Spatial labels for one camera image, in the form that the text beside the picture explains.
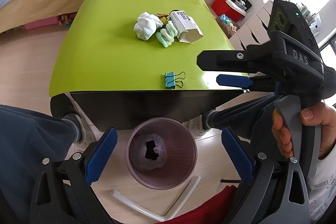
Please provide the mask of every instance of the teal binder clip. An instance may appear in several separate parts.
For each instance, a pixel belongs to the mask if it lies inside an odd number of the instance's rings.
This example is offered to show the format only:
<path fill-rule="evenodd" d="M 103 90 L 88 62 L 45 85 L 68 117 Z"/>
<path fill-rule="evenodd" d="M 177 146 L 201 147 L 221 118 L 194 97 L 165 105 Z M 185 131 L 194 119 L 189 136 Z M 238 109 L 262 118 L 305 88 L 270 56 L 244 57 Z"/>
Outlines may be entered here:
<path fill-rule="evenodd" d="M 184 74 L 184 77 L 183 77 L 183 78 L 182 78 L 182 77 L 175 78 L 175 76 L 179 76 L 179 75 L 181 75 L 182 73 Z M 178 74 L 178 75 L 175 75 L 174 72 L 165 73 L 165 88 L 166 88 L 166 89 L 174 89 L 175 86 L 179 86 L 180 88 L 184 87 L 184 83 L 183 83 L 182 80 L 184 80 L 185 77 L 186 77 L 186 75 L 185 75 L 185 72 L 184 72 L 184 71 L 181 72 L 181 73 Z"/>

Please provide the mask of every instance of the wooden bed side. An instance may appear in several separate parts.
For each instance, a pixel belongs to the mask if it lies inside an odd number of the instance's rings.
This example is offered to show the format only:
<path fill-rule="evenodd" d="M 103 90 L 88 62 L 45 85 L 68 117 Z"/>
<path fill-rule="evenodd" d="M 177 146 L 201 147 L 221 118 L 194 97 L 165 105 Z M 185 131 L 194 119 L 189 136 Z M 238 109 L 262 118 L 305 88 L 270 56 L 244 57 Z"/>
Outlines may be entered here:
<path fill-rule="evenodd" d="M 0 9 L 0 33 L 28 22 L 77 12 L 84 0 L 12 0 Z"/>

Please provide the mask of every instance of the dark blue pants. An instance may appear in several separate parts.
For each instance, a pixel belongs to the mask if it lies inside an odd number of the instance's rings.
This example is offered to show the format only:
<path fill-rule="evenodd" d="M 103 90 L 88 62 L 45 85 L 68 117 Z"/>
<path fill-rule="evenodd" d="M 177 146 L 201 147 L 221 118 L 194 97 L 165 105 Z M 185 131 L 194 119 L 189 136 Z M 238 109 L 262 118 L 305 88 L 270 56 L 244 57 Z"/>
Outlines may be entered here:
<path fill-rule="evenodd" d="M 31 194 L 42 160 L 64 160 L 75 137 L 69 122 L 0 105 L 0 189 L 23 223 L 29 222 Z"/>
<path fill-rule="evenodd" d="M 268 95 L 214 112 L 209 125 L 219 129 L 230 126 L 237 135 L 251 139 L 256 152 L 281 157 L 271 133 L 276 98 Z M 42 160 L 64 160 L 75 137 L 69 122 L 0 105 L 0 189 L 23 223 L 29 222 L 31 193 Z"/>

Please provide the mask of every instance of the metal screw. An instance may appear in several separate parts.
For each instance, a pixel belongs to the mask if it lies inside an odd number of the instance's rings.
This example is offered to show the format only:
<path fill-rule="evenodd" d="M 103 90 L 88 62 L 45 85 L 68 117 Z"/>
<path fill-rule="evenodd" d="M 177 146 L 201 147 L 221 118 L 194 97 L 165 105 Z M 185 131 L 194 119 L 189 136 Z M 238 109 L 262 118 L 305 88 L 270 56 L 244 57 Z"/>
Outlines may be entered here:
<path fill-rule="evenodd" d="M 241 52 L 237 53 L 236 57 L 240 60 L 244 59 L 244 55 Z"/>
<path fill-rule="evenodd" d="M 294 164 L 297 163 L 297 159 L 295 157 L 290 157 L 289 159 L 292 163 L 294 163 Z"/>
<path fill-rule="evenodd" d="M 265 160 L 267 158 L 266 154 L 263 152 L 258 153 L 258 158 L 260 158 L 261 160 Z"/>
<path fill-rule="evenodd" d="M 75 153 L 75 154 L 72 155 L 72 158 L 73 158 L 74 160 L 79 160 L 79 159 L 81 158 L 81 156 L 82 156 L 81 153 Z"/>
<path fill-rule="evenodd" d="M 50 162 L 50 160 L 49 160 L 48 158 L 45 158 L 45 159 L 43 159 L 43 161 L 42 161 L 43 164 L 48 164 L 49 162 Z"/>

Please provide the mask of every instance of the red fabric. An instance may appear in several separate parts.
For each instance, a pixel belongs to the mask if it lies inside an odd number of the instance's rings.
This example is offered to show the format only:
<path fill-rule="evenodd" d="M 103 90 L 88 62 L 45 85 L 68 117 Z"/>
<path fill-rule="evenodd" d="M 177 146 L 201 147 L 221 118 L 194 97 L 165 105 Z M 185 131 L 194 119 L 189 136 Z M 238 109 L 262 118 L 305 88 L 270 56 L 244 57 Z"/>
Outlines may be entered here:
<path fill-rule="evenodd" d="M 226 186 L 223 191 L 204 202 L 196 209 L 164 221 L 164 224 L 221 224 L 230 207 L 236 186 Z"/>
<path fill-rule="evenodd" d="M 226 0 L 215 0 L 211 6 L 212 10 L 220 17 L 221 15 L 226 15 L 228 18 L 234 22 L 239 22 L 243 15 L 237 12 L 235 9 L 232 9 L 227 3 Z"/>

